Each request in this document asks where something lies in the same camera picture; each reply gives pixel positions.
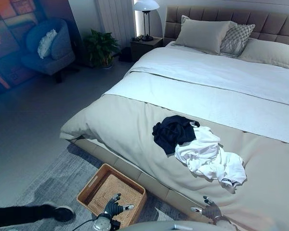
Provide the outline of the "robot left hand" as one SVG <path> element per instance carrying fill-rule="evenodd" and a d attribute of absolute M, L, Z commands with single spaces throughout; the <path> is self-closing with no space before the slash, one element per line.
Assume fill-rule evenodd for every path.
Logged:
<path fill-rule="evenodd" d="M 114 194 L 105 206 L 104 213 L 114 217 L 123 211 L 134 209 L 134 204 L 119 205 L 118 200 L 120 199 L 121 193 Z"/>

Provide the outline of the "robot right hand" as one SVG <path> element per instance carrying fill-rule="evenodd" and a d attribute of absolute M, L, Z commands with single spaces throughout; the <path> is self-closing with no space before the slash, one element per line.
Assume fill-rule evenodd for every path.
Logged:
<path fill-rule="evenodd" d="M 192 212 L 200 213 L 205 217 L 216 220 L 222 216 L 219 207 L 208 197 L 203 196 L 204 202 L 207 204 L 205 208 L 190 207 Z"/>

